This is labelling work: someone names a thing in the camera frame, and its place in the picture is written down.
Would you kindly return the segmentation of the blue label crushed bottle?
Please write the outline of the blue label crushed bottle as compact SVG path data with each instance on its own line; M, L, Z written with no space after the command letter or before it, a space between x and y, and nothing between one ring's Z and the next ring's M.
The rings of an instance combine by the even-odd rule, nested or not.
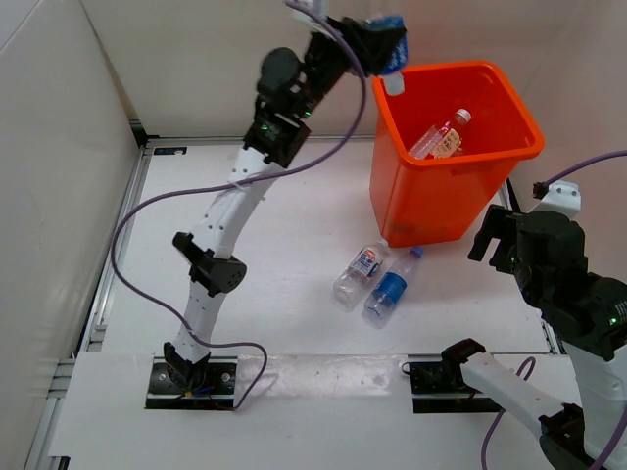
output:
M388 31L392 28L405 26L405 21L400 15L387 15L372 17L365 21L366 26L372 30ZM403 68L408 63L407 34L404 33L395 45L382 72L377 76L383 80L386 93L390 96L398 96L405 92Z

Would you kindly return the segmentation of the white blue label bottle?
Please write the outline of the white blue label bottle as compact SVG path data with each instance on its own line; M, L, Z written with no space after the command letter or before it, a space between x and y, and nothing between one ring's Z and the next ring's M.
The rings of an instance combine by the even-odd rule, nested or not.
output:
M344 310L352 310L362 298L371 279L388 256L388 242L379 239L363 246L332 287L334 301Z

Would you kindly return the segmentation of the yellow label plastic bottle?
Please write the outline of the yellow label plastic bottle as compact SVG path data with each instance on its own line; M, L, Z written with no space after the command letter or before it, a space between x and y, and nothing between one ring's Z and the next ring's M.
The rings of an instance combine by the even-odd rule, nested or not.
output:
M408 150L416 160L440 160L461 154L462 138L472 120L467 109L458 109L440 127L432 125Z

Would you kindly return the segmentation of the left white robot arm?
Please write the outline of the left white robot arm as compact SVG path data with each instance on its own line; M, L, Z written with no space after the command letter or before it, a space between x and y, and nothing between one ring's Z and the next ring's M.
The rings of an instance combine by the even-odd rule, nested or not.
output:
M264 57L254 120L237 153L230 188L217 194L197 225L172 240L190 264L185 322L164 345L169 377L182 390L204 385L217 314L247 272L233 254L244 225L273 176L286 170L309 136L306 118L351 68L340 45L322 32L312 34L304 57L286 47Z

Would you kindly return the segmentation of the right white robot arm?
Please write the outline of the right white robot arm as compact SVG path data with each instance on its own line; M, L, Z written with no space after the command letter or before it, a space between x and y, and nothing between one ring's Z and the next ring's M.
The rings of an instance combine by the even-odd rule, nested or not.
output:
M522 424L554 469L626 466L626 284L589 269L581 226L556 211L490 206L468 254L513 276L522 300L561 340L565 356L523 379L472 339L442 353L440 379L467 387Z

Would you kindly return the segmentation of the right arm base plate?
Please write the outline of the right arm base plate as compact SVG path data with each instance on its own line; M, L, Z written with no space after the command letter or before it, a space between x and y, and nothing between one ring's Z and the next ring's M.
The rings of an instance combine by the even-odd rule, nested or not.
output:
M444 361L410 356L400 365L410 379L414 414L497 413L501 408L484 394L446 375Z

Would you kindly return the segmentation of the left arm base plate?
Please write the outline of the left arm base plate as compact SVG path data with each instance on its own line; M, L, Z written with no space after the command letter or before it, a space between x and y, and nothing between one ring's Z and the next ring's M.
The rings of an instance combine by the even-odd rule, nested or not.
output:
M152 410L227 410L234 405L235 356L210 357L188 384L176 378L163 357L153 359L145 408Z

